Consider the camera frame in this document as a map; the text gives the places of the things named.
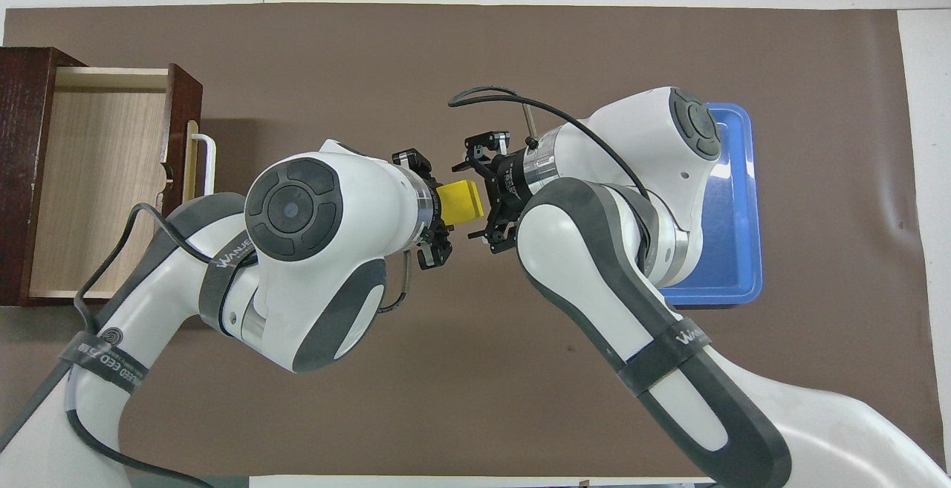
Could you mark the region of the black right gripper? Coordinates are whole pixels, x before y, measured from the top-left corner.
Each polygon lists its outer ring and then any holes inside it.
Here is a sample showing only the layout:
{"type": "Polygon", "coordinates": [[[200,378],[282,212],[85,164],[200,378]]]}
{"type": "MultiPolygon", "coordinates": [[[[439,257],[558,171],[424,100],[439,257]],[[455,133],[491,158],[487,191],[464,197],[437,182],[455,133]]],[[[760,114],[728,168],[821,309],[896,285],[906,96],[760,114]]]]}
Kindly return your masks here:
{"type": "Polygon", "coordinates": [[[490,172],[487,193],[492,201],[485,230],[471,232],[469,240],[483,240],[492,254],[516,246],[516,228],[521,212],[532,197],[525,179],[524,157],[527,149],[508,154],[510,132],[489,131],[465,140],[465,156],[454,172],[474,169],[490,172]]]}

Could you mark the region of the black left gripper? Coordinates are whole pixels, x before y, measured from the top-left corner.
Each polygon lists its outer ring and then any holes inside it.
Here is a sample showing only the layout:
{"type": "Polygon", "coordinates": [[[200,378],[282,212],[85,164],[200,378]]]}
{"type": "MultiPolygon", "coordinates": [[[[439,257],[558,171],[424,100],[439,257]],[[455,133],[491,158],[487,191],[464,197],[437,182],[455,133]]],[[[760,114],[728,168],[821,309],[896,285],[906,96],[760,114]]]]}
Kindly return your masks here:
{"type": "Polygon", "coordinates": [[[430,160],[417,149],[407,149],[395,152],[392,155],[392,162],[417,174],[430,186],[432,220],[430,227],[424,227],[419,235],[417,253],[419,268],[429,270],[445,265],[452,253],[452,245],[449,241],[449,232],[452,228],[445,227],[442,221],[442,203],[438,194],[438,187],[441,184],[432,176],[430,160]]]}

